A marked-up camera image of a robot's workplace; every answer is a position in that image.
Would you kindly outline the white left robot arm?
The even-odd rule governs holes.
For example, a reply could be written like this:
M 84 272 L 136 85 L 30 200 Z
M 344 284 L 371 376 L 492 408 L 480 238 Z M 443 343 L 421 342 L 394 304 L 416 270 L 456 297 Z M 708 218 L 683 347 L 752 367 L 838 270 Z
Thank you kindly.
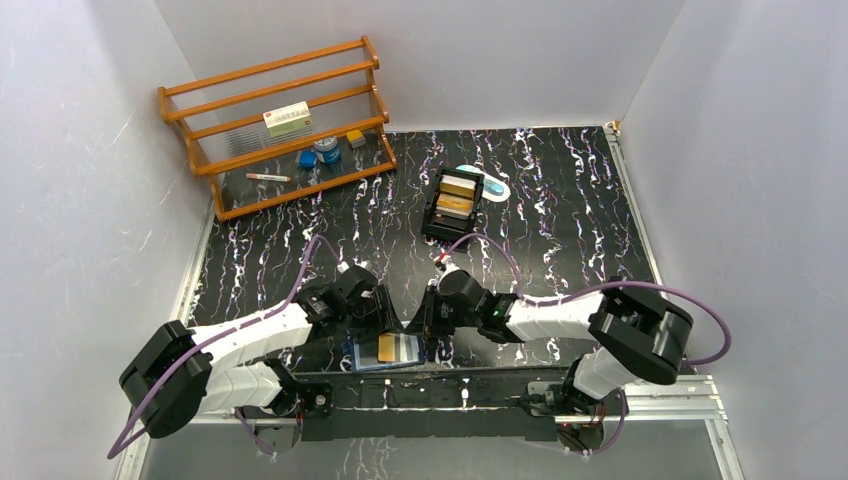
M 199 413 L 256 407 L 275 416 L 326 416 L 332 389 L 302 382 L 272 353 L 347 333 L 399 333 L 389 290 L 361 266 L 343 267 L 281 305 L 225 323 L 160 326 L 119 377 L 146 432 L 164 438 Z

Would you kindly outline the gold credit card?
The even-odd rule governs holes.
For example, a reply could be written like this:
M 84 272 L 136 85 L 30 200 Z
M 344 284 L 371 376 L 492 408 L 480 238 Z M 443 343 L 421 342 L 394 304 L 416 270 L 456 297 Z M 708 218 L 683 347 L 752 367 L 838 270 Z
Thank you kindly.
M 400 334 L 382 334 L 377 340 L 377 360 L 380 363 L 408 362 L 415 359 L 416 340 L 414 337 Z

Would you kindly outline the black card box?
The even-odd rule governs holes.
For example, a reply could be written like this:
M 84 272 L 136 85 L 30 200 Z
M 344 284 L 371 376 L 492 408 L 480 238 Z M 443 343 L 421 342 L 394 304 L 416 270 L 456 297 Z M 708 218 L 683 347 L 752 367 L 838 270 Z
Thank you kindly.
M 483 193 L 483 175 L 439 167 L 423 210 L 421 234 L 455 242 L 475 229 Z

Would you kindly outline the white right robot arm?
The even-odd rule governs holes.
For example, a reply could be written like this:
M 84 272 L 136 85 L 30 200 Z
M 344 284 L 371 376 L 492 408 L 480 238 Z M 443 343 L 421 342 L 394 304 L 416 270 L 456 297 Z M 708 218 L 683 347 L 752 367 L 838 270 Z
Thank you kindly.
M 515 399 L 536 416 L 589 414 L 636 380 L 676 382 L 693 318 L 656 284 L 617 280 L 571 297 L 496 293 L 465 270 L 441 276 L 425 293 L 408 335 L 431 340 L 473 328 L 498 343 L 544 338 L 594 340 L 598 347 L 568 367 L 559 387 L 528 387 Z

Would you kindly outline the blue leather card holder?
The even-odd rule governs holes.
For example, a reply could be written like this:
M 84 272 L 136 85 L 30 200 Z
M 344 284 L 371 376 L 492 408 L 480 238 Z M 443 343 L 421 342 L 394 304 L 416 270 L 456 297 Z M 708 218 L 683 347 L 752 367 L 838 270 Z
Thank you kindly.
M 382 371 L 422 365 L 426 353 L 422 341 L 404 333 L 386 333 L 350 344 L 352 370 Z

